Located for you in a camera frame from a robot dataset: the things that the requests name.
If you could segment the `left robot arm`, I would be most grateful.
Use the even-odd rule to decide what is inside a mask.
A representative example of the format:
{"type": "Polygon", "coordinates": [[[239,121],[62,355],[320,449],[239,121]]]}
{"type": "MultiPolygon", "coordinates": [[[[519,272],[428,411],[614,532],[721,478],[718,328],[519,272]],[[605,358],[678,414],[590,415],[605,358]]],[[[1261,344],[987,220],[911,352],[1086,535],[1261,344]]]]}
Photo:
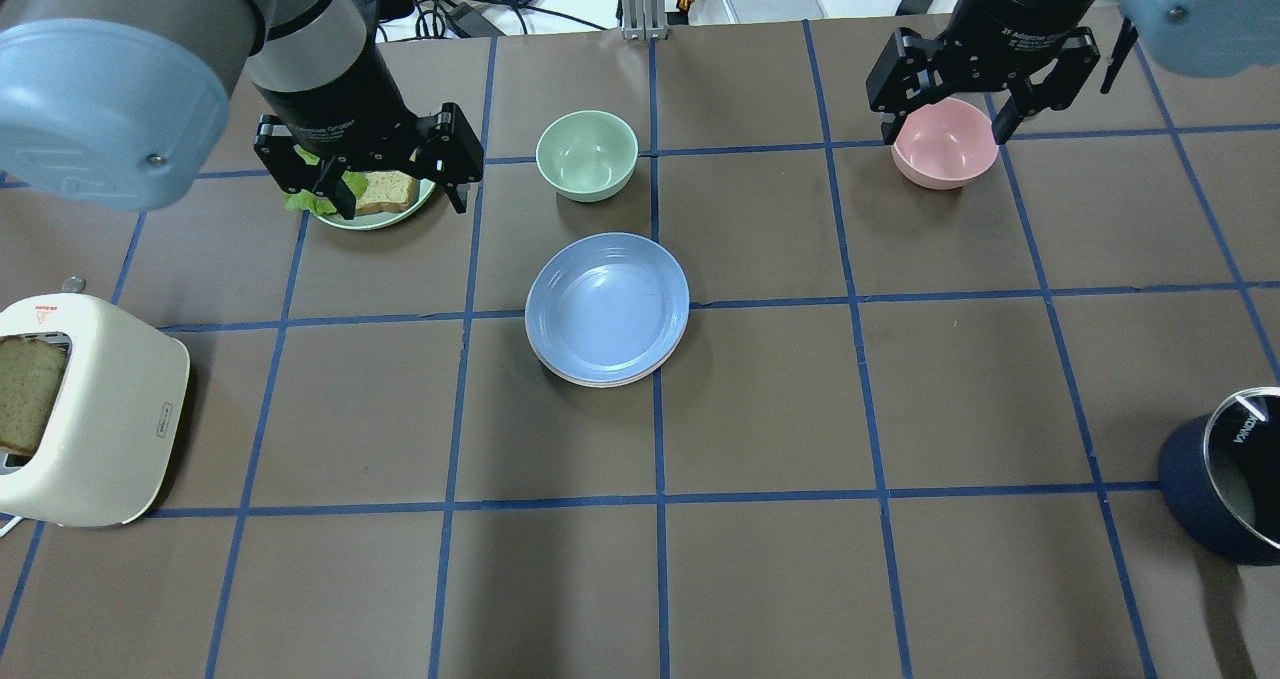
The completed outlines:
{"type": "Polygon", "coordinates": [[[3,0],[1,164],[124,211],[189,191],[247,78],[269,105],[253,152],[287,193],[352,218],[349,172],[397,170],[456,211],[483,179],[461,106],[410,110],[364,0],[3,0]]]}

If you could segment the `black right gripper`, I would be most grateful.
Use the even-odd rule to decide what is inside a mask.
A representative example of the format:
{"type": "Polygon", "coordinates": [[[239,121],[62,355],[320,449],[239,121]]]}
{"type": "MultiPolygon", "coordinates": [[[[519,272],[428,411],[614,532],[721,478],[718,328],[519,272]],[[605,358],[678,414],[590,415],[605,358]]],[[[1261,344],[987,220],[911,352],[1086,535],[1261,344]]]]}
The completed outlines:
{"type": "Polygon", "coordinates": [[[881,115],[882,143],[895,143],[914,111],[951,94],[1009,91],[992,122],[997,145],[1024,120],[1070,108],[1101,58],[1083,23],[1091,5],[964,0],[947,20],[925,23],[941,29],[932,38],[896,28],[867,77],[867,101],[881,115]]]}

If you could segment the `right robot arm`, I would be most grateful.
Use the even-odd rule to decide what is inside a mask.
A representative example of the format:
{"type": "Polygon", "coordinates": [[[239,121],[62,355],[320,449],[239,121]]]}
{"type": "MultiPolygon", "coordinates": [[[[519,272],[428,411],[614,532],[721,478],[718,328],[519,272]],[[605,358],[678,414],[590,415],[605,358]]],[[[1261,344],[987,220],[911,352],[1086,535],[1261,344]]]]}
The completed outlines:
{"type": "Polygon", "coordinates": [[[1108,92],[1137,44],[1180,76],[1274,67],[1279,0],[957,0],[933,38],[896,28],[867,77],[867,101],[890,145],[925,106],[1004,91],[992,123],[1004,143],[1024,120],[1071,106],[1097,67],[1108,92]]]}

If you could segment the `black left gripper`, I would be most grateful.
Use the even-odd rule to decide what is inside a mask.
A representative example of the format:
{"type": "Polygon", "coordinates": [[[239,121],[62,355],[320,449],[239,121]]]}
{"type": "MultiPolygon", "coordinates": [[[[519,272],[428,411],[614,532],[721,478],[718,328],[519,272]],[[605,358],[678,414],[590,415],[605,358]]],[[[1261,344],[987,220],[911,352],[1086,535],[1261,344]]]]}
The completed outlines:
{"type": "Polygon", "coordinates": [[[356,197],[343,174],[330,169],[397,170],[430,181],[457,214],[468,210],[468,187],[484,177],[484,146],[461,105],[443,102],[429,117],[401,100],[273,99],[260,117],[253,152],[283,193],[307,190],[329,199],[343,218],[353,218],[356,197]],[[314,155],[310,167],[297,149],[314,155]]]}

